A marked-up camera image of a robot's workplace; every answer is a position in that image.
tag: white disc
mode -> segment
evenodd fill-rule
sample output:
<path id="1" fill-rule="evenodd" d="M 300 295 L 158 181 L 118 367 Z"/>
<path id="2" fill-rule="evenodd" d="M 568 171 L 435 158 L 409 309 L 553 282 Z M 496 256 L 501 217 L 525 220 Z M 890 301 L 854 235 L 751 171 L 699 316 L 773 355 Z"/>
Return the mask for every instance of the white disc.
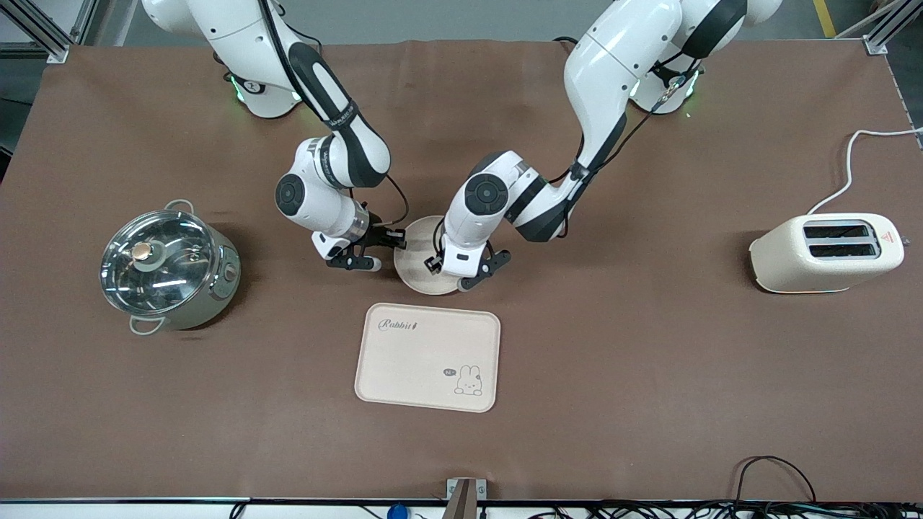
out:
<path id="1" fill-rule="evenodd" d="M 433 231 L 441 216 L 426 216 L 404 229 L 407 248 L 394 249 L 394 268 L 404 283 L 420 294 L 442 296 L 458 289 L 459 276 L 445 273 L 433 274 L 424 264 L 436 256 L 433 248 Z"/>

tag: pot lid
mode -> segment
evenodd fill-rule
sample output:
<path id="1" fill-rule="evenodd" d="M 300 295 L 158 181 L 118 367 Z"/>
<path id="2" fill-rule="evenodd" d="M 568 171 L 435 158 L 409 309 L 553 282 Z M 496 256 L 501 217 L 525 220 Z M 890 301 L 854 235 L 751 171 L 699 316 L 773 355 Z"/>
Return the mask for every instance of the pot lid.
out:
<path id="1" fill-rule="evenodd" d="M 192 298 L 211 277 L 214 240 L 185 211 L 142 214 L 122 227 L 102 254 L 106 299 L 136 316 L 161 314 Z"/>

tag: gray floor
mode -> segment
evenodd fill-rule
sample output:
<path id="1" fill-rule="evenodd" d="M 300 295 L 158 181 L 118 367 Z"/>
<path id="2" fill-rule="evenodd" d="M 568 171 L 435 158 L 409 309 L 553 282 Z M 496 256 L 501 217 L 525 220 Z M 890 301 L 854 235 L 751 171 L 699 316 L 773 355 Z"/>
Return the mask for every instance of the gray floor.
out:
<path id="1" fill-rule="evenodd" d="M 287 2 L 286 21 L 324 43 L 389 43 L 405 40 L 490 39 L 546 41 L 579 36 L 610 0 L 314 0 Z M 869 0 L 828 0 L 834 26 L 845 29 L 868 14 Z M 95 44 L 204 45 L 155 26 L 138 0 L 109 0 L 95 21 Z M 823 38 L 811 0 L 784 0 L 768 22 L 744 29 L 746 40 Z M 894 75 L 908 110 L 923 124 L 923 21 L 888 45 Z M 0 98 L 29 102 L 45 64 L 0 59 Z M 0 146 L 14 149 L 28 106 L 0 101 Z"/>

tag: brown table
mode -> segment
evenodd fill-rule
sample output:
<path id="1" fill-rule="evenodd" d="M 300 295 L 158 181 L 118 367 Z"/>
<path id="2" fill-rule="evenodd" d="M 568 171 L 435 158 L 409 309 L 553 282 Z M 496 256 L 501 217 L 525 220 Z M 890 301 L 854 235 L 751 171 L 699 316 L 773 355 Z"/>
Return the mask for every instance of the brown table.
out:
<path id="1" fill-rule="evenodd" d="M 514 149 L 546 176 L 579 128 L 556 43 L 343 46 L 327 58 L 393 151 L 412 219 Z M 45 72 L 0 187 L 0 496 L 724 498 L 781 455 L 824 500 L 923 500 L 923 260 L 832 296 L 772 296 L 750 240 L 843 182 L 847 137 L 904 129 L 884 57 L 858 42 L 736 42 L 638 133 L 575 212 L 468 294 L 420 296 L 386 261 L 328 269 L 273 204 L 306 109 L 249 115 L 207 49 L 75 48 Z M 638 113 L 631 110 L 631 120 Z M 831 211 L 923 239 L 923 154 L 864 139 Z M 361 190 L 385 217 L 387 185 Z M 139 338 L 97 280 L 132 217 L 195 201 L 244 262 L 208 327 Z M 471 308 L 503 323 L 497 404 L 472 415 L 355 397 L 366 310 Z M 746 497 L 803 499 L 755 466 Z"/>

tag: pot handle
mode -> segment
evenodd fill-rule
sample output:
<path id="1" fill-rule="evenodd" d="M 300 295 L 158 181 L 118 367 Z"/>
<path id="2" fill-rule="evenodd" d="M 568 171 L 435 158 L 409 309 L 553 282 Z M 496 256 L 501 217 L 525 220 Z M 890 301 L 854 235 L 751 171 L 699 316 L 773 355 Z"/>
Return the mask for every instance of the pot handle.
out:
<path id="1" fill-rule="evenodd" d="M 196 208 L 193 207 L 193 206 L 192 206 L 192 202 L 190 202 L 190 201 L 187 200 L 187 199 L 176 199 L 176 200 L 172 200 L 172 201 L 169 202 L 166 206 L 164 206 L 164 209 L 166 209 L 166 210 L 169 211 L 170 209 L 172 209 L 172 208 L 174 208 L 174 207 L 176 207 L 176 206 L 178 206 L 178 205 L 187 205 L 187 206 L 189 206 L 189 214 L 196 214 Z"/>
<path id="2" fill-rule="evenodd" d="M 141 330 L 138 329 L 139 322 L 156 322 L 157 325 L 154 326 L 152 330 L 149 330 L 147 332 L 142 332 Z M 165 317 L 149 319 L 149 318 L 144 318 L 144 317 L 131 316 L 130 318 L 128 318 L 128 328 L 131 329 L 131 332 L 134 333 L 135 335 L 140 335 L 144 337 L 146 335 L 153 335 L 154 333 L 159 332 L 160 329 L 163 328 L 163 325 L 166 324 L 166 322 L 167 322 L 167 318 Z"/>

